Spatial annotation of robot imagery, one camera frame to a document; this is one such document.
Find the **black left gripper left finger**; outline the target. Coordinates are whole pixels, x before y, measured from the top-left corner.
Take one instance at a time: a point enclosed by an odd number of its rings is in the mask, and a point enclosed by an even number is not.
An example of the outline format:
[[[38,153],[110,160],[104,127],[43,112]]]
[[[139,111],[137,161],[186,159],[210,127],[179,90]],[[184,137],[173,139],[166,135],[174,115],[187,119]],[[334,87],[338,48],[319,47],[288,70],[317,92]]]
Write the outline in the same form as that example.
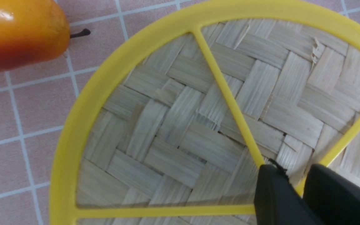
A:
[[[254,197],[258,225],[323,225],[281,168],[261,165]]]

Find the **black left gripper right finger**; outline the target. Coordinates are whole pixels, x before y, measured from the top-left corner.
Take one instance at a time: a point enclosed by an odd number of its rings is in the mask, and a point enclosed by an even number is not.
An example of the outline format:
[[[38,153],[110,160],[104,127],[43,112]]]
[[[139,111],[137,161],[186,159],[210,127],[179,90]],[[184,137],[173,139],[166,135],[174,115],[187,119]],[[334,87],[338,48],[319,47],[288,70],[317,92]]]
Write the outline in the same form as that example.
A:
[[[323,165],[310,168],[303,199],[326,225],[360,225],[360,187]]]

